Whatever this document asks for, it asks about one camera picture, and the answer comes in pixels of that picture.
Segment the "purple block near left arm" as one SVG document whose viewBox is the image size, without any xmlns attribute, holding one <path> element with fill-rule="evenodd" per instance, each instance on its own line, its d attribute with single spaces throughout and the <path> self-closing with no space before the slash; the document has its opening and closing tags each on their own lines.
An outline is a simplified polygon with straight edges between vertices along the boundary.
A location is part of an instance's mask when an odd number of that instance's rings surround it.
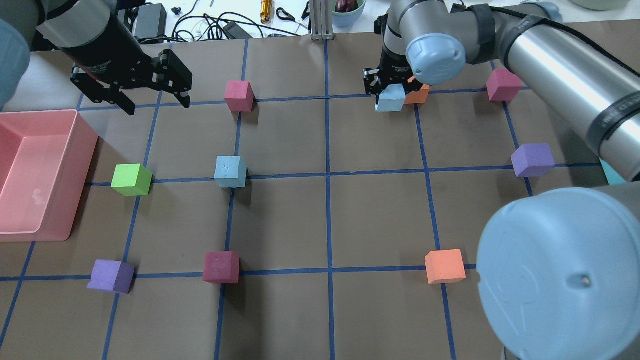
<svg viewBox="0 0 640 360">
<path fill-rule="evenodd" d="M 108 293 L 128 294 L 135 267 L 121 260 L 97 259 L 94 262 L 87 289 Z"/>
</svg>

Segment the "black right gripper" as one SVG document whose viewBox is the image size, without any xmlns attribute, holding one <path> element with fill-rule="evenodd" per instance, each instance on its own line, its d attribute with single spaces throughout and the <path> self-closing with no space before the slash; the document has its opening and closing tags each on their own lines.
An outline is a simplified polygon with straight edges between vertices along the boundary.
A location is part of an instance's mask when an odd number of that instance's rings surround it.
<svg viewBox="0 0 640 360">
<path fill-rule="evenodd" d="M 406 46 L 397 31 L 388 25 L 387 14 L 378 16 L 374 32 L 382 37 L 382 53 L 377 68 L 363 69 L 365 93 L 380 102 L 387 85 L 402 84 L 406 96 L 421 90 L 421 83 L 413 77 L 413 70 L 406 57 Z"/>
</svg>

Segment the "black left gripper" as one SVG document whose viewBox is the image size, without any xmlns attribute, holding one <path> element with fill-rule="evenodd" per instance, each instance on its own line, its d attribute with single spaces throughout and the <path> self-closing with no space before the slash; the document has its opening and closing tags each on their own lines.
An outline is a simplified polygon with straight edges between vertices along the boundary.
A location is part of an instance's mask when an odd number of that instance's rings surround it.
<svg viewBox="0 0 640 360">
<path fill-rule="evenodd" d="M 136 105 L 124 91 L 147 88 L 170 93 L 190 108 L 194 75 L 169 48 L 152 58 L 131 34 L 106 30 L 90 43 L 69 48 L 69 57 L 76 65 L 70 81 L 92 103 L 107 102 L 134 116 Z"/>
</svg>

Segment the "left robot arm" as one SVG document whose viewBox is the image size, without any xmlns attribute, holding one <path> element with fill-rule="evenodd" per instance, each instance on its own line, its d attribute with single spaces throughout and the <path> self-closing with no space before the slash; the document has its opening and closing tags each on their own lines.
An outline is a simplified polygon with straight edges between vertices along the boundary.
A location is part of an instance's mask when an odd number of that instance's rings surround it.
<svg viewBox="0 0 640 360">
<path fill-rule="evenodd" d="M 1 3 L 1 104 L 15 96 L 31 59 L 31 45 L 41 34 L 69 57 L 70 81 L 93 103 L 116 105 L 126 114 L 135 103 L 125 91 L 148 88 L 172 94 L 188 109 L 194 75 L 165 49 L 144 53 L 119 20 L 121 10 L 137 0 L 3 0 Z"/>
</svg>

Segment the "purple block near right arm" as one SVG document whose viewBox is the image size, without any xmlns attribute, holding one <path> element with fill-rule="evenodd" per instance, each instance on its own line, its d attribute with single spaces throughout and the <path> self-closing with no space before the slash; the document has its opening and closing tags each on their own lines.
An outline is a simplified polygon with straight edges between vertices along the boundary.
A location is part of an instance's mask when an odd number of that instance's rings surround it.
<svg viewBox="0 0 640 360">
<path fill-rule="evenodd" d="M 519 146 L 510 156 L 518 178 L 542 177 L 556 165 L 548 143 L 527 143 Z"/>
</svg>

